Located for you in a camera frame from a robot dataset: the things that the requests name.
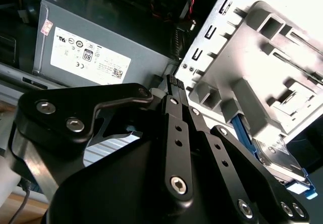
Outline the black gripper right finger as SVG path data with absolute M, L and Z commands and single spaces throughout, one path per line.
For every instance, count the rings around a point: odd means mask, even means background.
M 191 107 L 181 80 L 177 94 L 184 105 L 193 146 L 203 163 L 197 171 L 214 223 L 309 223 L 306 209 L 230 132 L 209 129 Z

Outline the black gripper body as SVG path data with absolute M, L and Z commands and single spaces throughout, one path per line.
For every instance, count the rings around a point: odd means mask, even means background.
M 180 209 L 162 182 L 160 147 L 135 143 L 86 167 L 58 188 L 48 223 L 239 223 L 220 174 L 190 135 L 193 202 Z

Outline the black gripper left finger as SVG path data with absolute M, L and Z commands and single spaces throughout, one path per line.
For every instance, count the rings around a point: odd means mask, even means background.
M 182 81 L 164 79 L 157 93 L 138 83 L 32 91 L 18 101 L 10 150 L 48 199 L 84 168 L 87 147 L 136 135 L 159 148 L 157 186 L 181 201 L 192 197 L 187 96 Z

